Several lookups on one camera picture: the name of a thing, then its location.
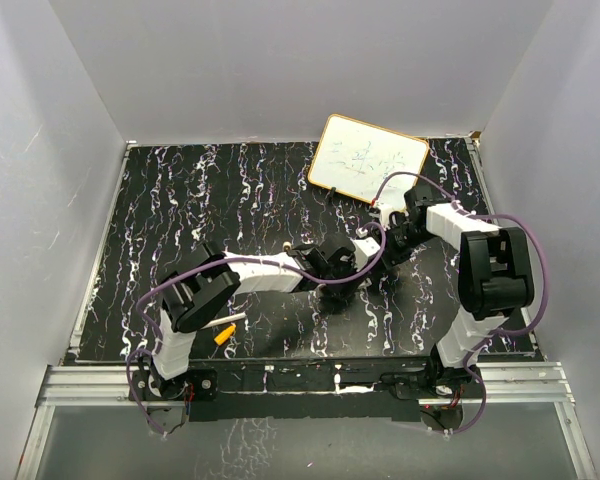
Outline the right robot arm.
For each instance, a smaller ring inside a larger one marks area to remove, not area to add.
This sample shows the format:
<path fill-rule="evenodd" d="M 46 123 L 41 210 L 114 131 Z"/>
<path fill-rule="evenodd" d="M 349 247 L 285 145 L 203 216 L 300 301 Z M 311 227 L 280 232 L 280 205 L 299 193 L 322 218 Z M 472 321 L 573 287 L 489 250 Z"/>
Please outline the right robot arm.
<path fill-rule="evenodd" d="M 416 185 L 404 194 L 405 208 L 376 206 L 387 244 L 383 261 L 394 266 L 434 238 L 459 254 L 458 312 L 447 333 L 432 347 L 422 385 L 433 394 L 458 396 L 478 374 L 482 343 L 509 317 L 534 299 L 525 232 L 501 228 L 466 211 L 455 199 Z"/>

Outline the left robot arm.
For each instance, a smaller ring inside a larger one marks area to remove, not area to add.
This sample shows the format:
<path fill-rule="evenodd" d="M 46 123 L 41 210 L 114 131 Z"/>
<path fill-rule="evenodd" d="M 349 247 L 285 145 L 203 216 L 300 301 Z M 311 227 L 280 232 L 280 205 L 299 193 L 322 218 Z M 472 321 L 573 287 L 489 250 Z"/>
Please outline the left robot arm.
<path fill-rule="evenodd" d="M 166 275 L 138 300 L 136 311 L 151 326 L 155 345 L 137 349 L 129 359 L 138 362 L 140 378 L 152 394 L 177 398 L 191 383 L 186 375 L 197 332 L 214 326 L 234 297 L 321 289 L 335 299 L 347 298 L 369 276 L 380 252 L 372 238 L 347 236 L 286 246 L 274 255 L 238 255 L 204 244 L 187 271 Z"/>

